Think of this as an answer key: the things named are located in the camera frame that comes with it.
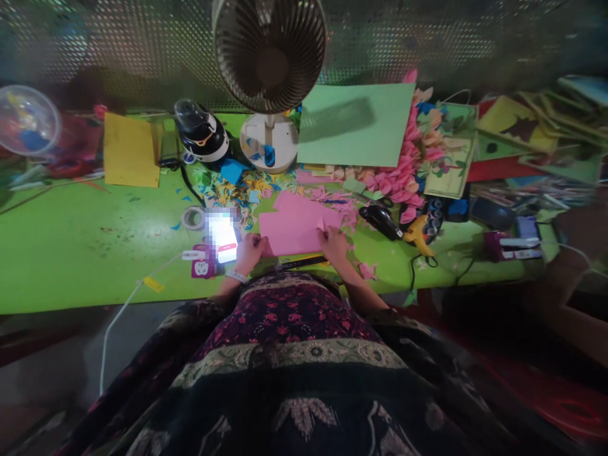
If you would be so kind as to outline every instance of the tape roll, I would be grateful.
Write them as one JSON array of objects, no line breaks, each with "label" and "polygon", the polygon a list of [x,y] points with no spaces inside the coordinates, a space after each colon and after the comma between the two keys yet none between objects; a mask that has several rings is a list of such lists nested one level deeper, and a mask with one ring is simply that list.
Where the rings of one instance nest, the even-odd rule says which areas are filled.
[{"label": "tape roll", "polygon": [[182,214],[182,225],[190,231],[202,230],[205,228],[205,210],[200,206],[186,208]]}]

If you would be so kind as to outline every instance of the smartphone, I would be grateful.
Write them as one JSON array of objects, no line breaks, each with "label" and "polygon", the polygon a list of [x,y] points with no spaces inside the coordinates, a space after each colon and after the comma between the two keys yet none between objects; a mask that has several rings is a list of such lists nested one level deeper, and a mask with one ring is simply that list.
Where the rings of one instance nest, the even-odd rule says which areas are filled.
[{"label": "smartphone", "polygon": [[236,210],[234,208],[207,208],[205,222],[207,236],[211,243],[218,263],[227,263],[236,260],[238,240],[234,231]]}]

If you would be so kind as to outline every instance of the plastic container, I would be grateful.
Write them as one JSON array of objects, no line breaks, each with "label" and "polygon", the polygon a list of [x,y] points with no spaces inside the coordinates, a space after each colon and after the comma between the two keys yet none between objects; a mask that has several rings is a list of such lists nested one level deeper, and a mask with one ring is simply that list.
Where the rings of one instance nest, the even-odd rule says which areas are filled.
[{"label": "plastic container", "polygon": [[57,107],[43,93],[25,85],[0,89],[0,145],[25,156],[49,156],[63,131]]}]

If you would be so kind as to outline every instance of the fan stand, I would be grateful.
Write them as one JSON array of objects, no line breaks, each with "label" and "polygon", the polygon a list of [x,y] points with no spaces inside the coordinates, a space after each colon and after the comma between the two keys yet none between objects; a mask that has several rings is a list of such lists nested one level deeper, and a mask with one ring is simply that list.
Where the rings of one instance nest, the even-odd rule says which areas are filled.
[{"label": "fan stand", "polygon": [[[283,114],[252,115],[241,127],[239,140],[249,161],[269,174],[279,174],[288,169],[298,154],[298,130],[291,119]],[[264,162],[266,144],[274,148],[273,167],[266,166]],[[252,160],[255,154],[260,154],[261,158]]]}]

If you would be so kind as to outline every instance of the metal mesh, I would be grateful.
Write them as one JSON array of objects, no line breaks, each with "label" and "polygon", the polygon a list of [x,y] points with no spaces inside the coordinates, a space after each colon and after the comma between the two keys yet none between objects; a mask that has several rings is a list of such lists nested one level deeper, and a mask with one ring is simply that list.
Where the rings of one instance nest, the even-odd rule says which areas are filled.
[{"label": "metal mesh", "polygon": [[[608,72],[604,0],[325,0],[322,84],[419,81],[449,93],[534,89]],[[62,108],[242,110],[213,55],[211,0],[3,0],[0,81]]]}]

